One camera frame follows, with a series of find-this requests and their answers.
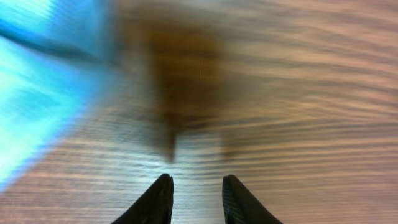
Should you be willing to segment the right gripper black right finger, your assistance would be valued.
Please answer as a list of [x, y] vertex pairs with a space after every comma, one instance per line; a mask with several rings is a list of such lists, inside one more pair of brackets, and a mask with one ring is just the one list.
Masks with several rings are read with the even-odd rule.
[[235, 175], [223, 177], [222, 202], [226, 224], [282, 224]]

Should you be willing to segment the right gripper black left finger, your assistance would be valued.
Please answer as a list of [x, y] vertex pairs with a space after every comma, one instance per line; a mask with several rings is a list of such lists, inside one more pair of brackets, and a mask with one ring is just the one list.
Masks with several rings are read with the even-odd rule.
[[162, 174], [112, 224], [171, 224], [174, 181]]

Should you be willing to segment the light blue printed t-shirt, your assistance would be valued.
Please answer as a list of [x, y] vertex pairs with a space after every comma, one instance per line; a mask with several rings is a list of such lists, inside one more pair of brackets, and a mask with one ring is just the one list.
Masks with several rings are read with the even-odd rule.
[[116, 77], [115, 3], [1, 0], [1, 190]]

